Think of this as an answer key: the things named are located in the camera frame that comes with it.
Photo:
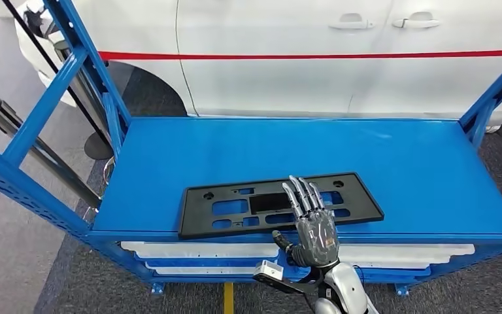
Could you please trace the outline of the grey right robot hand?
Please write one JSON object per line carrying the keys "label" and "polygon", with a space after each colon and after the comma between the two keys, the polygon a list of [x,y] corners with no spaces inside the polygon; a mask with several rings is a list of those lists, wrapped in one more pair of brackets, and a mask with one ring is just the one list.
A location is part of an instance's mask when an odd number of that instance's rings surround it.
{"label": "grey right robot hand", "polygon": [[292,243],[278,230],[272,232],[274,242],[293,265],[325,268],[336,264],[339,261],[339,240],[332,212],[325,207],[315,184],[293,175],[289,180],[289,183],[282,183],[282,189],[296,218],[299,243]]}

